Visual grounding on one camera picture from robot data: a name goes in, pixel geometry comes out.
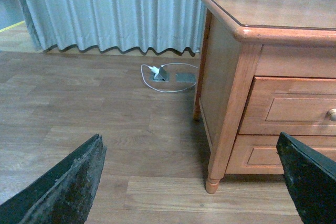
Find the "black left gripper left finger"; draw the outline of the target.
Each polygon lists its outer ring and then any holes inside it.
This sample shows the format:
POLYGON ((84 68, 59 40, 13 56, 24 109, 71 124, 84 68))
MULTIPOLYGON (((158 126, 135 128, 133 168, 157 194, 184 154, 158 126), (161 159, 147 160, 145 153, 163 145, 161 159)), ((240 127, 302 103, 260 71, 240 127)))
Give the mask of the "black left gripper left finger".
POLYGON ((107 148, 96 134, 1 204, 1 223, 85 223, 107 148))

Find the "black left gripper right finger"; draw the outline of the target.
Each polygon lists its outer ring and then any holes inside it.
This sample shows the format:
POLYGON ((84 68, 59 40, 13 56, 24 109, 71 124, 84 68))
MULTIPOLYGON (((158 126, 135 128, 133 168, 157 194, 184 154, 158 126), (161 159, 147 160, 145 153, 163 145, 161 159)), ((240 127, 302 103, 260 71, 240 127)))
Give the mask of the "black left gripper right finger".
POLYGON ((303 223, 335 223, 335 161, 281 132, 284 179, 303 223))

